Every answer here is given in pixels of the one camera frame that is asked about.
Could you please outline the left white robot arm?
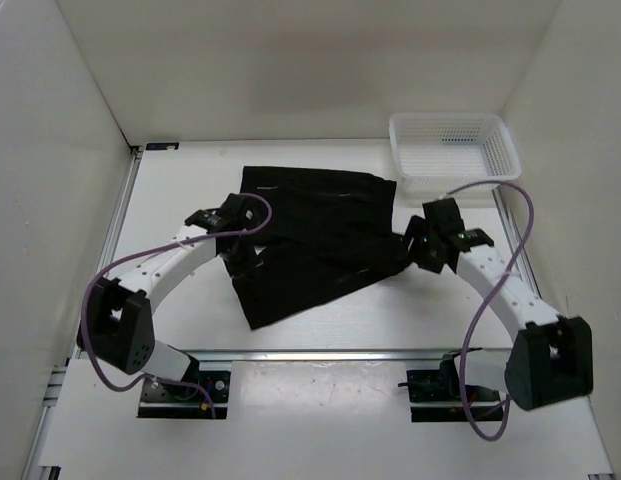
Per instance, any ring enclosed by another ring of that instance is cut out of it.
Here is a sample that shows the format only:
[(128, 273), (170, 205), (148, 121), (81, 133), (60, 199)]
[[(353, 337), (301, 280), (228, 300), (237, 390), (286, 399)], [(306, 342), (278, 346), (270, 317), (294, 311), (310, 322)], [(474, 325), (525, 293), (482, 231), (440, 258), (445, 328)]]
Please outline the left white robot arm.
[(96, 274), (82, 300), (77, 344), (107, 388), (125, 392), (149, 379), (178, 400), (204, 390), (200, 362), (155, 338), (153, 314), (196, 269), (228, 255), (272, 216), (263, 197), (231, 194), (222, 206), (188, 217), (168, 244), (120, 258)]

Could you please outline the black shorts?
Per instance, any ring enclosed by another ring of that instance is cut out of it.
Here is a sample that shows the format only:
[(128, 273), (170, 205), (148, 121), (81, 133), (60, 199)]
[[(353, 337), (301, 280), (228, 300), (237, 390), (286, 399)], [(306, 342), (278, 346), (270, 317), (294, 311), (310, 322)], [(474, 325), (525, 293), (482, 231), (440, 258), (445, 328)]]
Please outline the black shorts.
[(251, 329), (326, 304), (404, 271), (392, 218), (397, 184), (362, 172), (246, 166), (240, 190), (272, 217), (246, 239), (257, 264), (232, 276)]

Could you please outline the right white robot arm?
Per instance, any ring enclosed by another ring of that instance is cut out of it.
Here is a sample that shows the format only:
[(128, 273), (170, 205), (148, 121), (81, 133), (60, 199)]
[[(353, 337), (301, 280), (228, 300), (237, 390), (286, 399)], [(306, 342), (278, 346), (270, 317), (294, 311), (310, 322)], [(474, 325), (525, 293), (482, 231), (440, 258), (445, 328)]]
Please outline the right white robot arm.
[(481, 386), (506, 394), (524, 411), (590, 395), (589, 324), (561, 315), (509, 271), (492, 238), (466, 228), (454, 199), (428, 202), (423, 211), (410, 219), (403, 237), (409, 260), (433, 273), (449, 268), (481, 296), (513, 342), (509, 352), (499, 353), (463, 341), (443, 358), (442, 393), (460, 400)]

